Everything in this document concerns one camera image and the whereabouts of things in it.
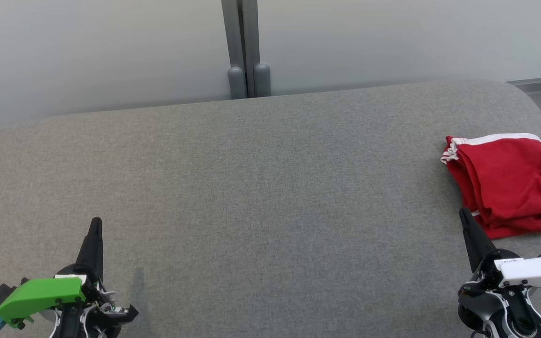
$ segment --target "red cloth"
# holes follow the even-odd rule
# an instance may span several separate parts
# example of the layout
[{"label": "red cloth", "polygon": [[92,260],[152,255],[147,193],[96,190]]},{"label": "red cloth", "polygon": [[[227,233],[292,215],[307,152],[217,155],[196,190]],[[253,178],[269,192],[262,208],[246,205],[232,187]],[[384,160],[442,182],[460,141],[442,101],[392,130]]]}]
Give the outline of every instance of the red cloth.
[{"label": "red cloth", "polygon": [[[452,137],[446,137],[450,144]],[[503,138],[460,144],[446,166],[460,186],[463,205],[490,239],[541,231],[541,142]]]}]

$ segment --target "gray cushion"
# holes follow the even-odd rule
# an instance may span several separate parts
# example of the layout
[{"label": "gray cushion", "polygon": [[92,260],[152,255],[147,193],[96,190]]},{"label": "gray cushion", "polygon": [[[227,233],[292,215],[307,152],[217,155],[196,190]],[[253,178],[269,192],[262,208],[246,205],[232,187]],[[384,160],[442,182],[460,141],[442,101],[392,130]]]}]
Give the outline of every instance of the gray cushion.
[{"label": "gray cushion", "polygon": [[[0,133],[0,283],[103,219],[124,337],[466,337],[446,135],[530,132],[515,87],[425,83],[65,115]],[[496,244],[526,257],[541,234]],[[534,295],[541,311],[541,293]],[[47,337],[40,316],[2,337]]]}]

